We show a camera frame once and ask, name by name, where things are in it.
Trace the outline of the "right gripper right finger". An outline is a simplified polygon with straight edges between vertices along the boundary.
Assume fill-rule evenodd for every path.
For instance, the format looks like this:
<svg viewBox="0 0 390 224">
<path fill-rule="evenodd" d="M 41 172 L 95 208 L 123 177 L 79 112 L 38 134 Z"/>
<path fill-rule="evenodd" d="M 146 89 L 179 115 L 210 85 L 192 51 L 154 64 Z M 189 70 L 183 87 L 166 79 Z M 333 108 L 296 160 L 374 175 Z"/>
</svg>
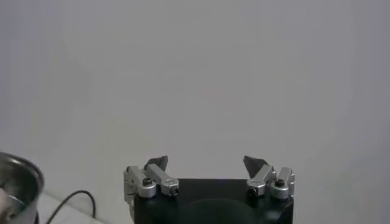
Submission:
<svg viewBox="0 0 390 224">
<path fill-rule="evenodd" d="M 295 173 L 282 167 L 279 172 L 264 159 L 244 156 L 243 163 L 249 174 L 246 181 L 247 196 L 259 198 L 270 193 L 272 198 L 286 200 L 294 196 Z"/>
</svg>

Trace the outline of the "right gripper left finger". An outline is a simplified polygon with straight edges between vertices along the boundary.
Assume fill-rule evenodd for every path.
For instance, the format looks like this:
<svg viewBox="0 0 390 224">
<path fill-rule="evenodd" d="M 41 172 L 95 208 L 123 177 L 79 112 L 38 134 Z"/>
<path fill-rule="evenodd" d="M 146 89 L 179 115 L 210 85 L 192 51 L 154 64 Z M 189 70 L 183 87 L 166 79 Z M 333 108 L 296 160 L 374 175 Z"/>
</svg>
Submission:
<svg viewBox="0 0 390 224">
<path fill-rule="evenodd" d="M 180 183 L 166 173 L 168 161 L 165 155 L 149 159 L 142 169 L 138 166 L 126 167 L 123 172 L 124 201 L 131 204 L 136 195 L 152 198 L 156 196 L 158 187 L 163 195 L 178 196 Z"/>
</svg>

